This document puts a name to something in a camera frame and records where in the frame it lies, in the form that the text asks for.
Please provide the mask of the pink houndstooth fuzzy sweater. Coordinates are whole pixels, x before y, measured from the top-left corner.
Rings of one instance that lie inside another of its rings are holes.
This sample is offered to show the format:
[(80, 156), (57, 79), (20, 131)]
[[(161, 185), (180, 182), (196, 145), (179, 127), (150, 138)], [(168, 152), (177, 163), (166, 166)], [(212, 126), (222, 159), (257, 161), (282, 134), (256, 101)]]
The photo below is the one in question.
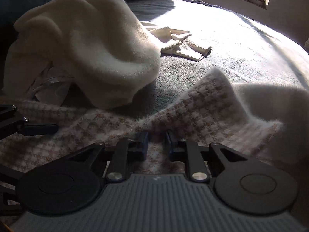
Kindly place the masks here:
[(213, 69), (167, 108), (140, 120), (5, 97), (1, 105), (16, 105), (23, 124), (58, 125), (53, 135), (22, 135), (18, 130), (1, 139), (1, 166), (22, 173), (93, 143), (110, 147), (148, 133), (146, 159), (130, 161), (128, 178), (105, 185), (92, 204), (63, 216), (28, 211), (1, 216), (1, 231), (307, 231), (291, 211), (249, 215), (229, 208), (209, 185), (190, 181), (185, 164), (171, 162), (165, 148), (166, 131), (200, 146), (220, 143), (297, 182), (285, 166), (295, 160), (292, 150), (301, 155), (308, 135), (308, 93), (298, 87), (232, 85)]

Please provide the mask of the cream fleece garment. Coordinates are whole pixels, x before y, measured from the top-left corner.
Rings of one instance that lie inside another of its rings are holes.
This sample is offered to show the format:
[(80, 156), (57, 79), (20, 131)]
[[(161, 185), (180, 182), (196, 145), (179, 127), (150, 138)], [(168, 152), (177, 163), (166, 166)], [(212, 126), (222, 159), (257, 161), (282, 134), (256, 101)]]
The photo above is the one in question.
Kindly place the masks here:
[(53, 0), (14, 23), (6, 95), (32, 98), (54, 81), (75, 83), (97, 108), (132, 102), (160, 69), (157, 39), (124, 0)]

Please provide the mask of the grey fleece bed blanket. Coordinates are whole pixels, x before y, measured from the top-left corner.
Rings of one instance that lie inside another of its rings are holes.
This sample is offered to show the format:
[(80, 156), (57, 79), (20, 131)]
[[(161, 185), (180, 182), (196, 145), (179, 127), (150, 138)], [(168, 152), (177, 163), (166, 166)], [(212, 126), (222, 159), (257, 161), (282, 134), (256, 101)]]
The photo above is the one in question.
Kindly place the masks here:
[(195, 0), (136, 0), (128, 2), (141, 21), (190, 31), (210, 54), (199, 62), (161, 56), (154, 82), (141, 89), (129, 105), (116, 112), (142, 118), (167, 107), (219, 68), (233, 83), (262, 83), (308, 88), (308, 54), (275, 30), (236, 12)]

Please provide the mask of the cream thin strappy garment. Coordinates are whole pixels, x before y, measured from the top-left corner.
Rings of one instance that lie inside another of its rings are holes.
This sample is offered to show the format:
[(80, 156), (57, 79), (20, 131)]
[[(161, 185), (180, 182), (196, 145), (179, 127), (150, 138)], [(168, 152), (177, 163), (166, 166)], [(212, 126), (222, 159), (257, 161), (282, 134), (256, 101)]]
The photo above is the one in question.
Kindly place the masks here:
[(149, 21), (141, 21), (141, 24), (156, 38), (163, 54), (177, 55), (199, 62), (212, 51), (211, 46), (200, 44), (194, 39), (190, 31), (161, 27)]

